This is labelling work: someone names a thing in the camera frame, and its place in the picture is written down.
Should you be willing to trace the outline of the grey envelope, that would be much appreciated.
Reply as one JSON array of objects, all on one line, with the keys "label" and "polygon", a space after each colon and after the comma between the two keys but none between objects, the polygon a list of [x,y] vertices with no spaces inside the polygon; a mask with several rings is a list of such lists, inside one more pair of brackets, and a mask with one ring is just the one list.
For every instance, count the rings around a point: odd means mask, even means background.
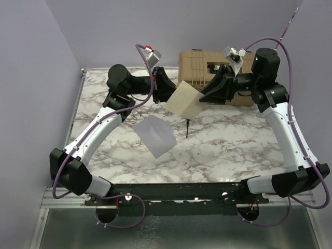
[{"label": "grey envelope", "polygon": [[171,125],[154,115],[135,124],[133,130],[156,159],[177,144]]}]

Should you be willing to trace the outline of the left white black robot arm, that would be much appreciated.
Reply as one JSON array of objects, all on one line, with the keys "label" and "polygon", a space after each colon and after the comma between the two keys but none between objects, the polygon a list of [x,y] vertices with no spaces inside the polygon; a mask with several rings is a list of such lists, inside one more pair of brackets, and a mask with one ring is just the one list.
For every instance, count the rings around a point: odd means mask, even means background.
[{"label": "left white black robot arm", "polygon": [[66,188],[70,193],[96,195],[102,204],[113,202],[112,183],[95,175],[87,165],[106,137],[130,115],[135,106],[134,94],[151,93],[154,103],[166,102],[175,91],[175,84],[164,67],[155,67],[151,76],[133,76],[121,64],[108,71],[108,94],[93,122],[64,149],[50,153],[50,175],[53,186]]}]

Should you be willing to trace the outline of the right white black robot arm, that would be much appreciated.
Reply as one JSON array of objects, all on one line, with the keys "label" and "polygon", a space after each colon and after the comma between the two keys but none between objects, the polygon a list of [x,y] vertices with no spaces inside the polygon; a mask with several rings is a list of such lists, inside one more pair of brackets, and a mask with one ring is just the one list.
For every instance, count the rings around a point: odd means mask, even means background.
[{"label": "right white black robot arm", "polygon": [[280,197],[314,189],[329,173],[328,164],[319,163],[306,143],[289,104],[286,88],[276,82],[280,58],[277,51],[260,48],[256,51],[250,73],[239,73],[246,51],[227,47],[224,52],[230,64],[221,65],[207,86],[202,89],[201,103],[225,104],[236,93],[249,91],[260,113],[271,125],[282,151],[284,173],[257,176],[241,181],[239,199],[250,203],[257,194]]}]

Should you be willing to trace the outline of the tan paper letter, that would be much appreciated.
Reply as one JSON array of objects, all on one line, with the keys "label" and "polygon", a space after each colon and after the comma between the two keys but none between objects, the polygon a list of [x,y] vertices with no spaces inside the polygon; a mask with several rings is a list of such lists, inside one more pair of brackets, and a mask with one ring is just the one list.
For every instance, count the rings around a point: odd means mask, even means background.
[{"label": "tan paper letter", "polygon": [[199,101],[202,96],[202,93],[182,80],[167,100],[164,108],[178,116],[194,119],[206,106],[205,103]]}]

